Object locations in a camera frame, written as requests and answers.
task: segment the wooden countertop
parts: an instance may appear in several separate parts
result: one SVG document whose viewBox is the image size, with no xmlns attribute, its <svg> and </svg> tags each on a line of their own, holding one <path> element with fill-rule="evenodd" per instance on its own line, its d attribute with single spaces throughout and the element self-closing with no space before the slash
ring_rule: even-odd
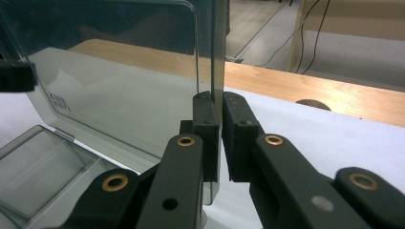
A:
<svg viewBox="0 0 405 229">
<path fill-rule="evenodd" d="M 225 63 L 225 86 L 292 102 L 315 99 L 333 112 L 405 127 L 405 93 L 235 63 Z"/>
<path fill-rule="evenodd" d="M 195 57 L 190 55 L 102 40 L 85 41 L 70 51 L 185 77 L 195 74 L 196 70 Z M 200 63 L 208 67 L 200 66 L 200 70 L 209 71 L 208 59 Z M 405 93 L 228 62 L 225 63 L 224 84 L 291 102 L 314 99 L 336 113 L 405 127 Z"/>
</svg>

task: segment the glass panel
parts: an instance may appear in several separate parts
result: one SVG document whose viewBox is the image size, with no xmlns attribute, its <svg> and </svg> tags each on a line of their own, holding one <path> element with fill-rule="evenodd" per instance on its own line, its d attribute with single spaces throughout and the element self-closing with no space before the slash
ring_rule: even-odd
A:
<svg viewBox="0 0 405 229">
<path fill-rule="evenodd" d="M 192 118 L 198 50 L 187 5 L 2 1 L 1 8 L 60 115 L 158 157 L 180 121 Z"/>
</svg>

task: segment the clear plastic box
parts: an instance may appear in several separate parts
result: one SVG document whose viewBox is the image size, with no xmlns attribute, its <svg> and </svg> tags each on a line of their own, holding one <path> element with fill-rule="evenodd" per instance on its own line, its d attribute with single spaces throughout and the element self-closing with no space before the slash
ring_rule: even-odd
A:
<svg viewBox="0 0 405 229">
<path fill-rule="evenodd" d="M 221 116 L 225 4 L 1 1 L 0 52 L 31 66 L 47 125 L 0 150 L 0 228 L 58 226 L 97 175 L 159 163 L 193 95 L 211 91 Z"/>
</svg>

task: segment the white table surface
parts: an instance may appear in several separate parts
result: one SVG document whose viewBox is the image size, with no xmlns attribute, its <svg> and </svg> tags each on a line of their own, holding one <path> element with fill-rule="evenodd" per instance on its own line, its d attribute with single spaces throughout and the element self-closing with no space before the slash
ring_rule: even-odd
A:
<svg viewBox="0 0 405 229">
<path fill-rule="evenodd" d="M 405 129 L 283 100 L 225 88 L 243 95 L 265 132 L 288 138 L 322 174 L 345 167 L 371 170 L 405 193 Z M 25 94 L 0 94 L 0 147 L 43 124 Z M 205 228 L 262 228 L 248 184 L 228 181 L 222 152 L 221 186 L 204 206 Z"/>
</svg>

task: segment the printed label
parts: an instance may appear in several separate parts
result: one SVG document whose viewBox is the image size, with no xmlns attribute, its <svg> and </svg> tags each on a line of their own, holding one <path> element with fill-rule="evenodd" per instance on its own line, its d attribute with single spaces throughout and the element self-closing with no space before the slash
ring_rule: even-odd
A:
<svg viewBox="0 0 405 229">
<path fill-rule="evenodd" d="M 57 96 L 56 94 L 49 94 L 49 95 L 50 95 L 53 105 L 56 108 L 60 108 L 65 111 L 68 111 L 68 112 L 71 110 L 71 109 L 69 109 L 69 106 L 68 106 L 68 104 L 66 104 L 66 101 L 63 97 Z"/>
</svg>

